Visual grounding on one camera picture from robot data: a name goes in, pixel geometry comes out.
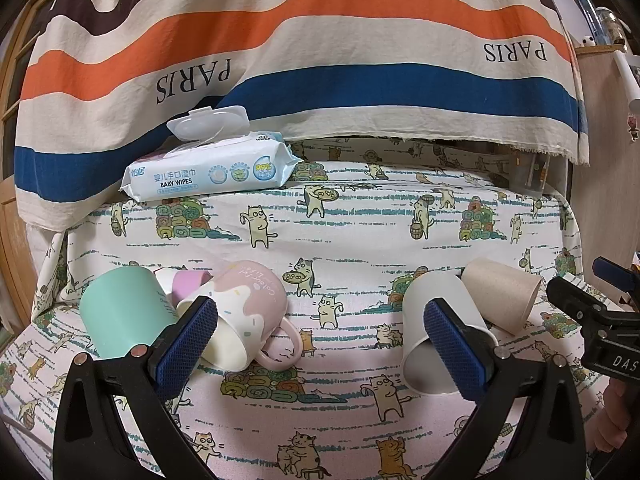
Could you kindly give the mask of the right hand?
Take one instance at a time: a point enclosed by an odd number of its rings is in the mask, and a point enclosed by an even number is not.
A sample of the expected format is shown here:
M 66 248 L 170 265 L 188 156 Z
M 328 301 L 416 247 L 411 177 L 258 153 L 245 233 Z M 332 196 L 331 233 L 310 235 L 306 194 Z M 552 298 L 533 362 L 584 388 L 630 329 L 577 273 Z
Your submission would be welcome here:
M 601 452 L 612 452 L 620 448 L 627 437 L 630 414 L 625 400 L 627 385 L 610 379 L 603 393 L 603 408 L 594 416 L 592 430 L 593 447 Z

